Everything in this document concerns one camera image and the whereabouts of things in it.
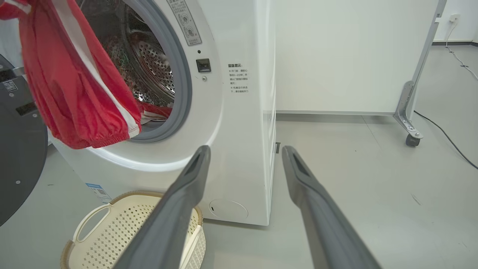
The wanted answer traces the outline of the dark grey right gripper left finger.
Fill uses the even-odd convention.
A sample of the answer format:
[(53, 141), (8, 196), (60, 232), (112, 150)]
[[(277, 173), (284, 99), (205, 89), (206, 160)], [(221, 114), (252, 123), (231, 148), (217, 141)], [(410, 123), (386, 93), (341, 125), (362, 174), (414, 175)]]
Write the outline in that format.
[(190, 216), (204, 195), (211, 150), (200, 146), (112, 269), (180, 269)]

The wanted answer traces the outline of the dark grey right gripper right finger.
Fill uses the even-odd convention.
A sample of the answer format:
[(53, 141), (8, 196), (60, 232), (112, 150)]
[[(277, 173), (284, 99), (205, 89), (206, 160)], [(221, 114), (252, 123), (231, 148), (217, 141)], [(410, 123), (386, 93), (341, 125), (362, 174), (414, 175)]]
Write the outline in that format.
[(282, 163), (289, 196), (301, 211), (314, 269), (381, 269), (294, 147), (282, 148)]

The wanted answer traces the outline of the red and white garment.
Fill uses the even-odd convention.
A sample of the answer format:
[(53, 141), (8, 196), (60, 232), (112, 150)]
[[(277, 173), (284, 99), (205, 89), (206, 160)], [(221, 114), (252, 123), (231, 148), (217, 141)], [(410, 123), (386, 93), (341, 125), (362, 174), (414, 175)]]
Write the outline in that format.
[(170, 116), (171, 107), (135, 99), (75, 0), (0, 0), (0, 20), (13, 19), (36, 106), (70, 148), (129, 140)]

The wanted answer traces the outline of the dark washing machine door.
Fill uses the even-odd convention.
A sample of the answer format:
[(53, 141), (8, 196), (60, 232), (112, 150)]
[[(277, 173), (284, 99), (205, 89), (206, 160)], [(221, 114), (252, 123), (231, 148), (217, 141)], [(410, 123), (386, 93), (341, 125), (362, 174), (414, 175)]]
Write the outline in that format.
[(48, 150), (47, 127), (24, 78), (0, 54), (0, 227), (34, 190)]

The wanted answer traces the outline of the cream perforated laundry basket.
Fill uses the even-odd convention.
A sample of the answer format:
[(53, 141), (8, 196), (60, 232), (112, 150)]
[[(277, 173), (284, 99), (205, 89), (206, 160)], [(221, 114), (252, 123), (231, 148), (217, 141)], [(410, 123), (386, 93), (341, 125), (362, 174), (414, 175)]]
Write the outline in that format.
[[(162, 196), (154, 191), (130, 191), (92, 210), (65, 245), (60, 268), (112, 269)], [(201, 209), (195, 207), (179, 269), (201, 269), (207, 246), (203, 220)]]

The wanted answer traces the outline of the white front-load washing machine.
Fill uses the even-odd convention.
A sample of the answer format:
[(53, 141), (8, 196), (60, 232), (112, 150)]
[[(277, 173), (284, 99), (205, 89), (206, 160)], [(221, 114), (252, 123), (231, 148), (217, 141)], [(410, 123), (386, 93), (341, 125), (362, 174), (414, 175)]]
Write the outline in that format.
[(211, 150), (205, 218), (268, 225), (275, 145), (274, 0), (186, 0), (202, 44), (188, 46), (166, 0), (75, 0), (135, 99), (167, 119), (102, 148), (53, 140), (74, 172), (115, 198), (166, 191)]

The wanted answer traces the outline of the blue energy label sticker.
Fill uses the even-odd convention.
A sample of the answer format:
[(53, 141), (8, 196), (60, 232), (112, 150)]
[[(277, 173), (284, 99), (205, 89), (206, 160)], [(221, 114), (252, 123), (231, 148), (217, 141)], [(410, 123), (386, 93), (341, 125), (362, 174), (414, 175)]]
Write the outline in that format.
[(100, 185), (90, 184), (90, 183), (87, 183), (86, 185), (87, 187), (89, 187), (89, 189), (91, 189), (91, 191), (93, 191), (93, 193), (102, 203), (107, 204), (112, 201), (112, 198), (106, 193), (106, 191)]

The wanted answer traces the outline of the grey warning label sticker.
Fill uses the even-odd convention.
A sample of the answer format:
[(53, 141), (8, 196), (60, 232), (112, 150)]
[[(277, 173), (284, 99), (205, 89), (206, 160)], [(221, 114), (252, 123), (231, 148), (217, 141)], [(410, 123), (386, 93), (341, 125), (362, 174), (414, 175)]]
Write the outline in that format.
[(188, 46), (202, 44), (198, 28), (186, 0), (166, 0), (181, 27)]

